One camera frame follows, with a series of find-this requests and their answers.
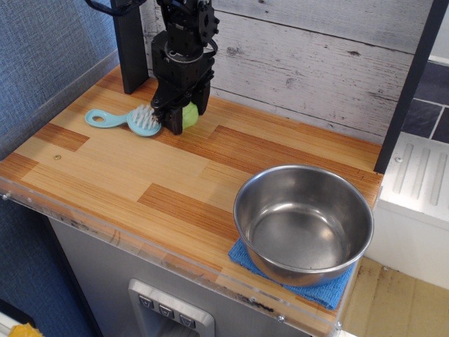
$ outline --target yellow object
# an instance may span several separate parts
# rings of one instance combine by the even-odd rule
[[[198,107],[194,103],[190,102],[182,108],[182,130],[195,125],[198,118]]]
[[[13,326],[9,337],[43,337],[39,330],[33,328],[29,323]]]

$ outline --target bowl rim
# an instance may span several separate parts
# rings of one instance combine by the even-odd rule
[[[236,217],[237,203],[242,198],[241,193],[246,189],[246,187],[249,184],[251,184],[253,181],[259,179],[260,177],[265,176],[268,173],[271,173],[273,171],[280,171],[280,170],[284,170],[284,169],[307,169],[307,170],[318,171],[318,172],[324,173],[326,175],[333,176],[334,178],[337,178],[338,180],[341,180],[345,185],[347,185],[349,187],[349,189],[356,195],[356,197],[361,200],[362,206],[366,210],[368,210],[368,214],[369,214],[369,217],[368,217],[369,228],[368,229],[370,230],[370,234],[369,234],[369,237],[366,239],[366,242],[363,245],[363,248],[353,258],[347,260],[344,263],[340,263],[339,265],[335,265],[335,266],[327,267],[327,268],[321,268],[321,269],[305,269],[305,268],[299,268],[299,267],[292,267],[291,265],[285,265],[283,263],[275,261],[272,258],[267,257],[266,255],[260,253],[260,251],[258,251],[258,249],[256,249],[253,246],[251,241],[248,240],[246,235],[243,233],[243,231],[241,229],[241,226],[239,225],[239,222],[238,222],[237,217]],[[277,166],[272,166],[272,167],[266,168],[265,170],[262,170],[262,171],[256,173],[254,176],[249,178],[240,187],[239,191],[237,192],[236,198],[234,200],[233,215],[234,215],[234,224],[235,224],[236,229],[239,232],[239,236],[240,236],[241,240],[243,241],[243,243],[245,244],[245,246],[247,248],[249,247],[262,260],[265,260],[268,263],[271,263],[272,265],[274,265],[274,266],[276,266],[276,267],[278,267],[278,268],[280,268],[282,270],[287,270],[287,271],[290,271],[290,272],[301,272],[301,273],[305,273],[305,274],[321,274],[321,273],[332,273],[332,272],[337,272],[337,271],[340,271],[340,270],[346,270],[348,267],[350,267],[353,263],[355,263],[358,259],[360,259],[364,255],[364,253],[366,252],[366,250],[370,246],[370,243],[371,243],[371,241],[373,239],[373,235],[374,235],[373,211],[371,210],[370,205],[366,201],[366,198],[363,196],[363,194],[361,194],[361,192],[358,190],[358,188],[355,187],[352,183],[350,183],[347,179],[343,178],[342,176],[339,176],[338,174],[336,174],[336,173],[334,173],[332,171],[329,171],[327,169],[324,169],[324,168],[321,168],[321,167],[318,167],[318,166],[306,165],[306,164],[282,164],[282,165],[277,165]]]

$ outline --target light blue brush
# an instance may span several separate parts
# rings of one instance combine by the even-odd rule
[[[156,120],[156,117],[153,115],[153,109],[149,105],[141,105],[128,114],[121,116],[94,109],[86,114],[85,120],[96,128],[114,128],[115,126],[128,123],[131,131],[142,137],[153,136],[161,130],[161,125]]]

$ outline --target wood grain surface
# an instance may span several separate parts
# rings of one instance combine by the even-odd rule
[[[155,89],[148,80],[124,94],[116,68],[0,163],[0,176],[11,180],[0,180],[0,187],[25,187],[16,193],[25,202],[32,198],[34,208],[181,270],[209,270],[202,272],[209,282],[242,296],[259,289],[267,296],[258,301],[325,336],[328,326],[320,319],[334,322],[338,310],[295,296],[228,258],[238,239],[234,198],[258,171],[297,163],[336,172],[373,206],[382,180],[373,172],[380,146],[218,98],[210,98],[206,113],[180,136],[163,129],[143,138],[127,126],[101,129],[84,121],[91,109],[125,114],[148,103]],[[108,225],[96,227],[92,219]],[[154,253],[152,244],[167,253]]]

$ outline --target dark tile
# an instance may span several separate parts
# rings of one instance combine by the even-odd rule
[[[449,105],[449,67],[428,62],[415,98]]]
[[[440,105],[412,100],[402,131],[429,138],[440,112]]]
[[[449,143],[449,108],[444,109],[432,139]]]

